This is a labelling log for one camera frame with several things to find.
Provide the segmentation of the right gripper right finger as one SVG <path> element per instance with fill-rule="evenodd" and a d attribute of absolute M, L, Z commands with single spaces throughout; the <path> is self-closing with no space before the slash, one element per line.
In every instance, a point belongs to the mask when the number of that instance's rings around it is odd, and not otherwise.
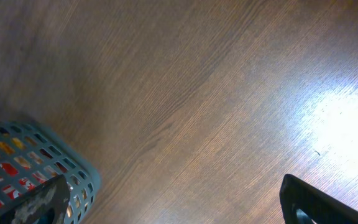
<path fill-rule="evenodd" d="M 286 224 L 358 224 L 357 210 L 348 207 L 294 175 L 284 175 L 279 196 Z"/>

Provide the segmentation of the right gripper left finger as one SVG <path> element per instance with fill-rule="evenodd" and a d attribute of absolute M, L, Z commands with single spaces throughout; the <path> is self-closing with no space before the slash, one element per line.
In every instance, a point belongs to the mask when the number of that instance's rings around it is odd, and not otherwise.
<path fill-rule="evenodd" d="M 64 175 L 58 175 L 9 202 L 0 224 L 63 224 L 71 195 Z"/>

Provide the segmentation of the orange snack bag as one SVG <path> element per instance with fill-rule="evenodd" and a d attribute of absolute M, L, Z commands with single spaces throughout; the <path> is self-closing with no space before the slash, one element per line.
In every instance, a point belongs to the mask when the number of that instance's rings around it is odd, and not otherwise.
<path fill-rule="evenodd" d="M 0 132 L 0 211 L 16 198 L 76 167 L 39 133 Z"/>

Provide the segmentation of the grey plastic shopping basket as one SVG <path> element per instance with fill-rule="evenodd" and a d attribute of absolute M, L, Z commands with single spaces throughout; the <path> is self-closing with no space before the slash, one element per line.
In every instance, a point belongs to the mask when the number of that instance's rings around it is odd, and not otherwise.
<path fill-rule="evenodd" d="M 16 199 L 59 175 L 70 191 L 64 222 L 81 223 L 96 202 L 98 171 L 48 127 L 0 122 L 0 215 Z"/>

